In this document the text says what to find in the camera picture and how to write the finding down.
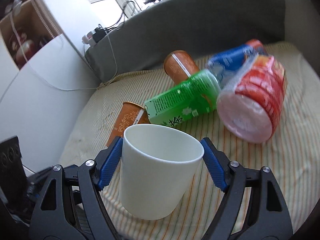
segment striped tablecloth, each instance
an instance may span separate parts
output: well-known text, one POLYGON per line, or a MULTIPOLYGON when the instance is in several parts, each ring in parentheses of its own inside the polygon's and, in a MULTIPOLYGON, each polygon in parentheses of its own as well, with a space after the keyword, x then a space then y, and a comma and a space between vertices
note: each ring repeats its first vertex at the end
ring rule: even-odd
MULTIPOLYGON (((288 88, 279 127, 263 144, 251 144, 231 134, 217 112, 195 117, 180 124, 182 130, 198 140, 209 137, 217 149, 244 167, 269 166, 287 202, 296 231, 306 220, 320 197, 320 80, 302 54, 291 44, 266 46, 286 68, 288 88)), ((208 57, 197 60, 200 68, 208 57)), ((173 87, 160 70, 139 71, 117 76, 97 90, 83 109, 60 158, 63 166, 80 165, 105 148, 122 102, 143 105, 144 101, 173 87)), ((176 209, 160 220, 141 220, 127 212, 119 201, 120 169, 101 196, 119 233, 139 240, 200 239, 211 223, 223 193, 214 186, 202 162, 190 187, 176 209)), ((241 229, 250 191, 244 200, 233 232, 241 229)))

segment blue textured pad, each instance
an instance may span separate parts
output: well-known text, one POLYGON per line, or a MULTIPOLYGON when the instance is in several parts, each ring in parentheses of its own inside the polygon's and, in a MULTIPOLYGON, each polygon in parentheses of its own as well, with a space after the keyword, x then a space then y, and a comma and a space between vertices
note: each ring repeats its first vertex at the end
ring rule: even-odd
POLYGON ((100 190, 103 190, 105 186, 109 185, 113 173, 115 173, 115 170, 121 159, 122 143, 123 138, 119 138, 119 140, 111 150, 109 156, 107 157, 106 161, 104 162, 102 168, 100 169, 100 180, 98 182, 98 187, 100 190))
POLYGON ((210 149, 209 145, 205 140, 201 140, 200 143, 204 148, 204 155, 203 160, 205 165, 208 168, 208 171, 211 175, 213 183, 216 187, 220 188, 222 191, 227 188, 227 184, 225 181, 224 170, 220 163, 218 162, 217 158, 215 157, 214 153, 210 149))

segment silver bolt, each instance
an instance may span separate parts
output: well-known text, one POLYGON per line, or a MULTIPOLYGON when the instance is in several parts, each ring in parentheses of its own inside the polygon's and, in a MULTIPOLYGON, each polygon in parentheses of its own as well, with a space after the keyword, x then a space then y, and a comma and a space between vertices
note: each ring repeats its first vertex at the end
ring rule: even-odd
POLYGON ((238 167, 238 166, 239 166, 239 162, 237 162, 237 161, 231 161, 231 162, 230 162, 230 165, 231 165, 232 167, 238 167))
POLYGON ((92 165, 94 165, 94 160, 87 160, 86 162, 85 162, 85 165, 86 166, 92 166, 92 165))
POLYGON ((271 169, 268 166, 263 166, 262 170, 266 173, 269 173, 271 171, 271 169))
POLYGON ((61 169, 61 166, 60 165, 56 165, 53 167, 53 170, 54 171, 59 171, 61 169))

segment white mug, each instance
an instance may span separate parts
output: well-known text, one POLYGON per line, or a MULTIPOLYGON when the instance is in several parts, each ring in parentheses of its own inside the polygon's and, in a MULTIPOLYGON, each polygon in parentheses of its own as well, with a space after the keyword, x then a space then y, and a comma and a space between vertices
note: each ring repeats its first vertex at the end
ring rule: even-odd
POLYGON ((191 183, 204 148, 191 135, 155 124, 124 131, 120 200, 132 215, 156 220, 169 215, 191 183))

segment green carton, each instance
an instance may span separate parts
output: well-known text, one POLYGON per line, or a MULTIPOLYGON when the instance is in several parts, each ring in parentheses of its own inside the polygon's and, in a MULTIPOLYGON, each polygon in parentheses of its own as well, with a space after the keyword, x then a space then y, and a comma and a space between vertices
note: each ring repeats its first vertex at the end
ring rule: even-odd
POLYGON ((202 70, 170 90, 145 101, 150 123, 174 127, 216 109, 220 86, 209 70, 202 70))

